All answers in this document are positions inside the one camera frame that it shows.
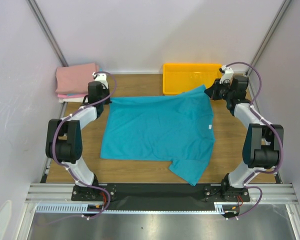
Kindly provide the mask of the teal t shirt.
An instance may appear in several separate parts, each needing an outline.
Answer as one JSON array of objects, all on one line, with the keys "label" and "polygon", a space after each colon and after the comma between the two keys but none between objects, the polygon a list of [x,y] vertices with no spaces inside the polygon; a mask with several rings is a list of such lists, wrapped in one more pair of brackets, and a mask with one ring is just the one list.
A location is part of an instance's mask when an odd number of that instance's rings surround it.
[{"label": "teal t shirt", "polygon": [[169,161],[169,170],[195,186],[210,163],[214,113],[205,86],[178,95],[115,97],[100,156]]}]

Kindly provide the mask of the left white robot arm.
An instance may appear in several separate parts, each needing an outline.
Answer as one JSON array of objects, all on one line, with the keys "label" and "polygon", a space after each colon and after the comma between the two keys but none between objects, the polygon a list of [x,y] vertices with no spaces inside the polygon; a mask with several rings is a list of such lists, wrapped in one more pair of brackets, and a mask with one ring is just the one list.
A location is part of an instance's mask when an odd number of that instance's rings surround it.
[{"label": "left white robot arm", "polygon": [[108,84],[103,80],[90,82],[88,94],[83,100],[87,102],[76,112],[48,122],[45,153],[69,172],[78,195],[95,200],[101,188],[98,178],[83,159],[82,129],[97,120],[104,111],[104,105],[111,102]]}]

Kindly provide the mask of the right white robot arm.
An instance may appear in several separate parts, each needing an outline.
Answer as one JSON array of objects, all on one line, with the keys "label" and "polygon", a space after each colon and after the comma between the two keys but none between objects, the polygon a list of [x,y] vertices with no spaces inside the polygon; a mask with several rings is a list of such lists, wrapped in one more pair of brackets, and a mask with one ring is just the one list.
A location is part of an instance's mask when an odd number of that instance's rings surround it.
[{"label": "right white robot arm", "polygon": [[226,108],[246,127],[242,162],[225,175],[217,193],[225,202],[248,201],[248,183],[258,174],[274,174],[283,160],[284,129],[258,113],[246,98],[249,79],[243,75],[232,80],[217,78],[204,92],[211,100],[224,100]]}]

